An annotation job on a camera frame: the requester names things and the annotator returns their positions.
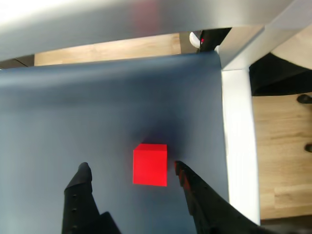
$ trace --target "black object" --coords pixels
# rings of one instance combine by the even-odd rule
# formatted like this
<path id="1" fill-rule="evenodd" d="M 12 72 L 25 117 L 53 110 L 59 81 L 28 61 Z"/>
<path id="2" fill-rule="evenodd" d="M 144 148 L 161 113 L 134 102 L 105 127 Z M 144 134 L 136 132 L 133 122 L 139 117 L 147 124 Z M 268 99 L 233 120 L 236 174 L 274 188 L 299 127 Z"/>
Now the black object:
<path id="1" fill-rule="evenodd" d="M 312 144 L 306 144 L 304 150 L 307 152 L 312 153 Z"/>
<path id="2" fill-rule="evenodd" d="M 184 189 L 198 234 L 273 233 L 247 219 L 183 162 L 175 162 L 175 174 Z"/>
<path id="3" fill-rule="evenodd" d="M 297 101 L 301 104 L 312 104 L 312 97 L 307 94 L 302 94 L 297 98 Z M 312 153 L 312 144 L 306 144 L 304 150 Z"/>
<path id="4" fill-rule="evenodd" d="M 312 104 L 312 97 L 306 94 L 302 94 L 297 98 L 297 101 L 301 104 Z"/>
<path id="5" fill-rule="evenodd" d="M 203 30 L 200 35 L 200 52 L 215 50 L 217 45 L 225 39 L 231 28 Z"/>
<path id="6" fill-rule="evenodd" d="M 249 67 L 253 96 L 280 96 L 312 90 L 312 70 L 297 66 L 272 53 Z"/>
<path id="7" fill-rule="evenodd" d="M 91 181 L 91 169 L 84 162 L 64 192 L 62 234 L 120 234 L 108 212 L 99 214 L 92 196 Z"/>

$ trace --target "gray surface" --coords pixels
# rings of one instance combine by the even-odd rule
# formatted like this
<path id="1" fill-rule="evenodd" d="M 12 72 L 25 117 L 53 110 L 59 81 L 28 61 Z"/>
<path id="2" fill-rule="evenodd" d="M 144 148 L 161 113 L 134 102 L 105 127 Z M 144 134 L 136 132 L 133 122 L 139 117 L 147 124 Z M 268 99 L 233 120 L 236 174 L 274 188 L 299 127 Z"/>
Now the gray surface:
<path id="1" fill-rule="evenodd" d="M 132 184 L 143 141 L 168 144 L 167 187 Z M 228 200 L 217 54 L 0 71 L 0 233 L 60 233 L 84 161 L 123 233 L 195 233 L 174 160 Z"/>
<path id="2" fill-rule="evenodd" d="M 0 62 L 0 69 L 34 66 L 35 56 L 29 55 Z"/>
<path id="3" fill-rule="evenodd" d="M 0 24 L 0 61 L 118 39 L 267 24 L 292 1 L 65 0 Z"/>

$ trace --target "wooden surface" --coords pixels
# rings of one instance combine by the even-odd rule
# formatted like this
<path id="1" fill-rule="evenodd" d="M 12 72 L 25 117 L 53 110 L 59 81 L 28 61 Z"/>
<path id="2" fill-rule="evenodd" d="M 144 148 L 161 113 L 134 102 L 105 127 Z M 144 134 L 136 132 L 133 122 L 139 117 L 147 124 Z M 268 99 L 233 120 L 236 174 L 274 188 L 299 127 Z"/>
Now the wooden surface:
<path id="1" fill-rule="evenodd" d="M 83 45 L 36 54 L 35 66 L 180 54 L 179 33 Z"/>
<path id="2" fill-rule="evenodd" d="M 312 214 L 312 105 L 297 96 L 253 97 L 262 219 Z"/>
<path id="3" fill-rule="evenodd" d="M 86 45 L 37 54 L 35 65 L 180 53 L 179 34 Z M 312 214 L 312 105 L 297 96 L 254 97 L 261 218 Z"/>

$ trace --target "gray paper sheet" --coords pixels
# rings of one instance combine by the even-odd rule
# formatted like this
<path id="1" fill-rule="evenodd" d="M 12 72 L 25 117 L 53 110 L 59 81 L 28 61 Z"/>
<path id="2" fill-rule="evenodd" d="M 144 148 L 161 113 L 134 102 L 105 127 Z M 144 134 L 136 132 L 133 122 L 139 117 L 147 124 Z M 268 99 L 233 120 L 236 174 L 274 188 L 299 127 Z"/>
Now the gray paper sheet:
<path id="1" fill-rule="evenodd" d="M 168 144 L 167 187 L 132 184 L 142 142 Z M 0 233 L 60 233 L 84 161 L 122 233 L 195 233 L 175 160 L 228 200 L 216 53 L 0 71 Z"/>

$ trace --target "red cube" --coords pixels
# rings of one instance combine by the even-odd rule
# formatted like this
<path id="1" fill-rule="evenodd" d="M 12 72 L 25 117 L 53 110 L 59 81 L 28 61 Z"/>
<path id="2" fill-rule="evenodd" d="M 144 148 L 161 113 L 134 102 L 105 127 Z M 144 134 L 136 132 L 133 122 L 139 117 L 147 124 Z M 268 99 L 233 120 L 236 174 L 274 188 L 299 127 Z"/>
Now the red cube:
<path id="1" fill-rule="evenodd" d="M 167 145 L 139 144 L 133 150 L 133 183 L 167 186 Z"/>

